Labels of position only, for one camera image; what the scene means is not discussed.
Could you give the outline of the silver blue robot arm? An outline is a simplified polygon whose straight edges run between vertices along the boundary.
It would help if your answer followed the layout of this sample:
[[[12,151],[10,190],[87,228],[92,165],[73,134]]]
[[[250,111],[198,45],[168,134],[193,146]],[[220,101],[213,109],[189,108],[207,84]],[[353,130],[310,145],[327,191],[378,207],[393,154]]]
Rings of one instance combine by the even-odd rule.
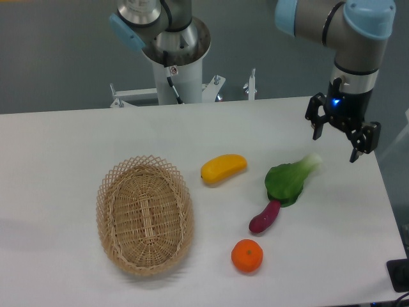
[[[151,61],[160,104],[215,100],[221,82],[202,85],[210,32],[192,15],[190,1],[118,1],[116,6],[110,27],[124,45]],[[353,147],[351,161],[378,145],[381,125],[364,117],[395,12],[394,1],[279,1],[275,8],[281,31],[336,52],[327,93],[310,99],[305,117],[314,138],[324,124],[345,133]]]

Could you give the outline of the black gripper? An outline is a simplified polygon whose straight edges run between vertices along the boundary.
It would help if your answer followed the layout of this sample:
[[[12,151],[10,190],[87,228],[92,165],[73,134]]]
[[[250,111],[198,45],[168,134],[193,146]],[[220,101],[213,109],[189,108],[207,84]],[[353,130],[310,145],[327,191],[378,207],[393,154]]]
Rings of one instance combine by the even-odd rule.
[[[328,86],[327,97],[317,93],[309,100],[305,119],[313,128],[313,140],[321,137],[323,126],[331,126],[346,132],[352,144],[350,162],[354,163],[361,155],[370,154],[379,142],[381,123],[365,123],[365,113],[372,90],[365,93],[346,93],[341,91],[340,77]]]

